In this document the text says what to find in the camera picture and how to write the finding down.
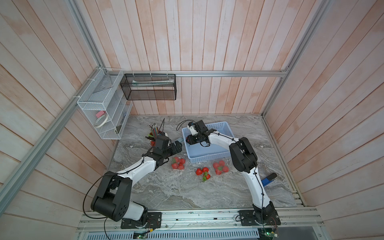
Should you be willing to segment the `light blue perforated plastic basket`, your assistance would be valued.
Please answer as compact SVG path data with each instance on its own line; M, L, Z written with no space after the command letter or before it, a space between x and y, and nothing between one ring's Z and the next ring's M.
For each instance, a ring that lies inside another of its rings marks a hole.
M205 125L208 130L214 129L220 134L226 135L230 138L235 137L231 130L231 127L227 122L216 122ZM195 145L188 144L186 142L186 138L191 135L190 129L188 127L182 128L182 134L187 156L193 164L200 162L209 162L221 158L229 158L231 156L229 149L225 149L219 145L211 144L208 147L208 144L205 142L202 143L202 146L200 145L200 143L197 143Z

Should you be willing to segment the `red strawberry basket corner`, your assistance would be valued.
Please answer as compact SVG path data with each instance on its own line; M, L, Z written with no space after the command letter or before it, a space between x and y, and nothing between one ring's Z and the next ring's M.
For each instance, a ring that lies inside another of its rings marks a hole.
M200 176L203 174L203 171L201 169L196 170L196 175Z

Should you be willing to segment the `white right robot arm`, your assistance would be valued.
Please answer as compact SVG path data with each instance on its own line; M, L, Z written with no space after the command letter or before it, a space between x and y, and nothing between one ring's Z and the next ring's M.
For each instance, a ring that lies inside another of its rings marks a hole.
M258 157L245 137L240 139L221 134L215 129L208 129L203 121L188 123L191 132L186 143L195 145L205 142L208 146L217 145L231 154L236 170L242 173L253 200L253 218L259 225L280 225L280 217L273 202L268 197L259 175Z

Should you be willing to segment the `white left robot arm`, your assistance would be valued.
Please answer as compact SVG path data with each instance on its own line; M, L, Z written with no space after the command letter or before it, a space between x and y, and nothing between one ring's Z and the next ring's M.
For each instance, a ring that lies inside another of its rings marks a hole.
M167 163L172 156L181 153L182 148L180 141L172 142L163 135L157 137L155 145L142 154L138 162L116 173L109 171L101 177L91 202L91 210L115 222L127 219L145 224L148 209L131 201L132 188L143 177Z

